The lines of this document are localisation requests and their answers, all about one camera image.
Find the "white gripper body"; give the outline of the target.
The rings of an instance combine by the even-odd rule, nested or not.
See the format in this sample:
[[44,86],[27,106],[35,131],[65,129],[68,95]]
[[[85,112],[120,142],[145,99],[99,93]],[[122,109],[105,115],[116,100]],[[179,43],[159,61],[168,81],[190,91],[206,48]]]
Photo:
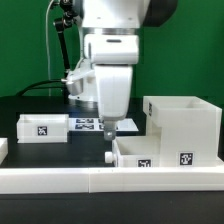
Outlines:
[[137,35],[87,34],[84,54],[96,77],[99,116],[105,121],[125,118],[131,93],[133,66],[139,59]]

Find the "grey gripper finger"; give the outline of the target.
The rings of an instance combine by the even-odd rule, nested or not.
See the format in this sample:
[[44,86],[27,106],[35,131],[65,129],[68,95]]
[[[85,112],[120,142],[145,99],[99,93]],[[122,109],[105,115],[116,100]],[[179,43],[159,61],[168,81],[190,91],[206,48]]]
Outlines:
[[114,140],[116,136],[117,122],[105,121],[104,122],[104,139]]

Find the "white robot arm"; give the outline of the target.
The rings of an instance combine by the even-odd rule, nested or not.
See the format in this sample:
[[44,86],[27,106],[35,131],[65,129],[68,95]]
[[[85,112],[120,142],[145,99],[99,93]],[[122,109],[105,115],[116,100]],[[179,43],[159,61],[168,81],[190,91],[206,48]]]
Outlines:
[[177,4],[178,0],[83,0],[81,28],[87,63],[68,73],[66,85],[78,95],[84,78],[95,79],[106,140],[115,139],[117,122],[127,114],[133,66],[139,61],[137,30],[161,26]]

